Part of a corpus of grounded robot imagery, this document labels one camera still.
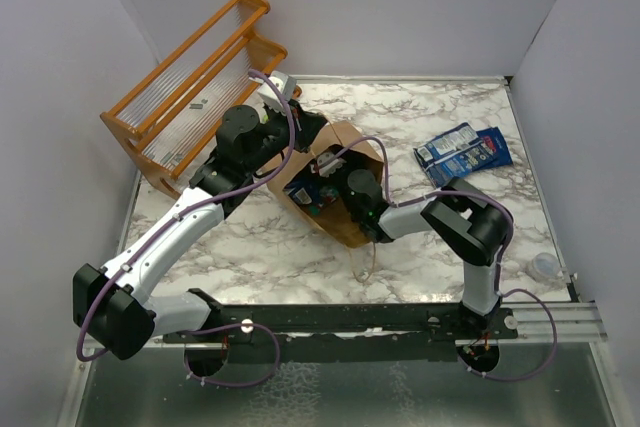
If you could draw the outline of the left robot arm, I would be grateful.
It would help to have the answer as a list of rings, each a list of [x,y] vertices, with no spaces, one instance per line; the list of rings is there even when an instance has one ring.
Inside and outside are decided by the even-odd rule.
[[[206,342],[220,332],[210,301],[194,292],[155,298],[152,293],[176,261],[205,233],[224,222],[255,188],[268,161],[288,163],[309,149],[326,125],[292,100],[284,112],[262,122],[247,105],[228,109],[215,133],[216,145],[170,210],[117,257],[96,268],[80,267],[72,279],[72,320],[120,360],[138,353],[153,337],[189,331]]]

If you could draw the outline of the blue silver snack bag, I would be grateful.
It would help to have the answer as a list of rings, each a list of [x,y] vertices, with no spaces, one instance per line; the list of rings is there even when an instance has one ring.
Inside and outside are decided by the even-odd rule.
[[[312,205],[321,202],[320,184],[311,178],[294,178],[285,185],[283,192],[297,205]]]

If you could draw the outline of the brown paper bag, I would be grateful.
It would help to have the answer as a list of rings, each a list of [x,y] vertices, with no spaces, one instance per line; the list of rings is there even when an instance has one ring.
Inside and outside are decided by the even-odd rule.
[[[341,147],[336,154],[337,157],[342,156],[346,151],[359,153],[359,169],[371,172],[374,185],[380,185],[386,161],[378,155],[371,144],[362,139],[362,133],[353,124],[348,121],[338,121],[322,128],[307,153],[293,153],[287,165],[267,183],[267,188],[286,209],[300,215],[313,229],[326,234],[342,247],[352,251],[369,244],[371,240],[353,220],[348,207],[340,197],[323,209],[319,215],[312,216],[309,211],[310,205],[297,205],[283,192],[285,185],[294,178],[311,178],[320,184],[320,177],[310,171],[311,162],[317,154],[332,145]]]

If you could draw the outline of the blue white snack bag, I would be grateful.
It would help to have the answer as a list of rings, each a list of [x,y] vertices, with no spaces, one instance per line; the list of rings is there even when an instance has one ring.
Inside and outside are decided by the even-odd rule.
[[[413,153],[435,188],[479,171],[498,158],[497,152],[467,122],[414,148]]]

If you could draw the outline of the dark blue chilli snack bag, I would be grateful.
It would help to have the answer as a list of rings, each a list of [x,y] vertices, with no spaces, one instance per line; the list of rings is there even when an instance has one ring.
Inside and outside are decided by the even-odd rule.
[[[477,134],[493,152],[492,161],[481,167],[481,170],[511,166],[513,164],[507,142],[498,127],[479,130]]]

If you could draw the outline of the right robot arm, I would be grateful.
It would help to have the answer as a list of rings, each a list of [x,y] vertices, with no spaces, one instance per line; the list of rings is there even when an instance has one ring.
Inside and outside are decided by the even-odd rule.
[[[494,328],[502,302],[501,260],[514,231],[513,216],[502,204],[454,177],[439,190],[394,205],[371,170],[331,153],[314,162],[314,172],[336,188],[350,219],[374,243],[437,233],[463,262],[461,330],[481,338]]]

